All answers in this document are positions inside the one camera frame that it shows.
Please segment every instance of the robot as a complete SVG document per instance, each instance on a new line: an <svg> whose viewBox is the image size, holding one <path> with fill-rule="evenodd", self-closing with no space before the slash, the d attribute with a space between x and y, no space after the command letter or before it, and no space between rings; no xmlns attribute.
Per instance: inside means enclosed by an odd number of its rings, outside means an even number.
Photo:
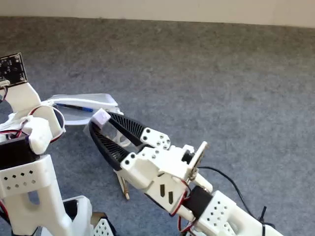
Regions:
<svg viewBox="0 0 315 236"><path fill-rule="evenodd" d="M53 161L44 154L65 132L62 113L42 102L28 83L20 53L0 58L0 93L13 113L0 125L0 216L13 236L115 235L105 213L92 213L88 198L62 200ZM28 193L36 192L34 204Z"/></svg>
<svg viewBox="0 0 315 236"><path fill-rule="evenodd" d="M20 54L0 58L0 92L13 110L0 125L0 216L13 236L114 236L105 213L92 212L84 196L62 200L52 158L43 153L64 132L63 114L51 101L42 102L26 79ZM137 149L128 151L102 129L111 124ZM178 229L196 236L282 236L271 225L245 212L220 191L213 192L200 173L207 143L198 149L175 147L170 138L138 121L100 109L88 131L116 174L142 191L154 203L178 215ZM30 201L36 191L40 203ZM181 220L188 221L182 227Z"/></svg>
<svg viewBox="0 0 315 236"><path fill-rule="evenodd" d="M109 139L103 132L106 123L128 138L137 151L128 151ZM264 222L266 208L262 216L255 219L247 207L248 212L245 212L220 191L213 192L211 183L199 173L199 168L211 167L198 166L207 148L206 142L198 149L189 145L176 147L171 145L168 135L104 110L93 115L89 131L98 150L118 176L171 216L179 216L181 233L193 236L282 236L272 224ZM190 183L195 184L192 190ZM184 228L181 227L182 218L188 221Z"/></svg>

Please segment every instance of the white 3d-printed part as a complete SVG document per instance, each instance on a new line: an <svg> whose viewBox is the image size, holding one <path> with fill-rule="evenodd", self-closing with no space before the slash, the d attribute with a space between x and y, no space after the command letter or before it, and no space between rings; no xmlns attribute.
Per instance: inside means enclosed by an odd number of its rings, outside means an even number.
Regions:
<svg viewBox="0 0 315 236"><path fill-rule="evenodd" d="M106 219L101 219L94 228L94 236L114 236Z"/></svg>

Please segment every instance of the black wire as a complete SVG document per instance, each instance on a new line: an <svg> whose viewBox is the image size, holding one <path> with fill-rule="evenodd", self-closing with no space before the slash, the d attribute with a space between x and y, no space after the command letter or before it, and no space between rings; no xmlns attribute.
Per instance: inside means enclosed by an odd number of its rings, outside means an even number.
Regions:
<svg viewBox="0 0 315 236"><path fill-rule="evenodd" d="M210 167L210 166L200 166L200 167L198 167L198 168L199 168L199 169L208 169L208 170L212 170L212 171L218 172L220 175L222 175L222 176L225 177L227 180L229 180L229 181L233 184L233 186L234 186L234 188L235 188L235 190L236 190L238 196L240 197L240 199L241 199L241 201L242 201L242 203L243 203L243 205L244 205L246 211L248 212L248 214L251 215L251 217L255 218L254 215L252 214L252 212L250 211L250 209L248 208L247 204L245 203L245 199L244 199L244 197L243 197L243 195L242 195L240 189L237 187L236 183L234 182L234 180L232 180L232 179L231 179L229 176L227 176L225 173L223 173L222 171L220 171L220 170L218 170L218 169L216 169L216 168L214 168L214 167ZM267 207L264 206L264 208L263 208L263 210L262 210L262 213L261 213L261 216L257 219L257 220L262 224L262 236L265 236L265 235L266 235L265 225L269 225L269 226L271 226L271 227L274 228L274 229L276 228L274 224L265 222L265 220L264 220L264 215L265 215L266 209L267 209Z"/></svg>
<svg viewBox="0 0 315 236"><path fill-rule="evenodd" d="M216 169L216 168L213 168L213 167L210 167L210 166L200 166L198 167L199 169L209 169L209 170L213 170L215 172L218 172L220 175L222 175L223 177L225 177L226 179L228 179L231 184L233 184L238 196L240 197L246 211L248 212L249 215L251 215L251 217L254 217L254 215L252 214L252 212L250 211L249 207L247 206L247 204L245 203L245 199L240 191L240 189L237 187L236 183L234 182L234 180L232 180L229 176L227 176L225 173L223 173L222 171Z"/></svg>

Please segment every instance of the gray carpet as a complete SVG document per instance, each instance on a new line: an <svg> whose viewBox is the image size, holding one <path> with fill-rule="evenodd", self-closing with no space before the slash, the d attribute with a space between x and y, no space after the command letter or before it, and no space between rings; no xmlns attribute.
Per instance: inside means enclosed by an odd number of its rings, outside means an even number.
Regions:
<svg viewBox="0 0 315 236"><path fill-rule="evenodd" d="M0 18L0 55L21 51L42 99L110 93L129 117L173 144L210 143L203 164L236 181L255 213L285 236L315 225L315 29L103 19ZM9 106L0 106L1 121ZM178 235L170 218L131 189L69 127L49 147L63 198L85 195L122 236ZM202 170L240 201L229 182ZM0 234L9 235L1 221Z"/></svg>

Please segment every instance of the ventilation holes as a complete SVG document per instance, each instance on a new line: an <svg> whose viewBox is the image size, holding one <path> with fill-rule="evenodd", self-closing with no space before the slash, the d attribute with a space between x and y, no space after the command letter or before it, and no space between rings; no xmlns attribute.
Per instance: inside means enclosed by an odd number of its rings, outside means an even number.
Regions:
<svg viewBox="0 0 315 236"><path fill-rule="evenodd" d="M160 192L161 197L165 196L165 184L161 184L159 186L159 192Z"/></svg>
<svg viewBox="0 0 315 236"><path fill-rule="evenodd" d="M170 204L173 204L173 192L168 192L168 202Z"/></svg>

